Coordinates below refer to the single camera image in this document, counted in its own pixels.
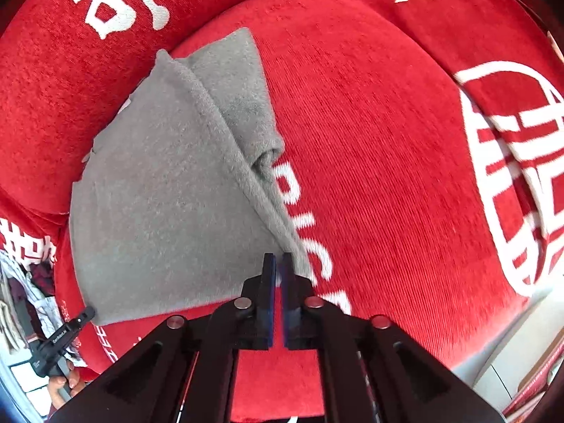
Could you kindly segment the person's left hand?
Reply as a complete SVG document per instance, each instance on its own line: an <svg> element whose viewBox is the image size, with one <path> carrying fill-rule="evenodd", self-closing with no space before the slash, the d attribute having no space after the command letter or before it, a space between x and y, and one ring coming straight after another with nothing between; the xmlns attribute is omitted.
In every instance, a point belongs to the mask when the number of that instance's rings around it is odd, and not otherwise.
<svg viewBox="0 0 564 423"><path fill-rule="evenodd" d="M69 388L69 395L76 396L86 387L86 382L81 378L79 369L70 369L68 376L51 377L47 386L48 393L51 397L51 405L58 410L65 405L66 400L60 394L65 387Z"/></svg>

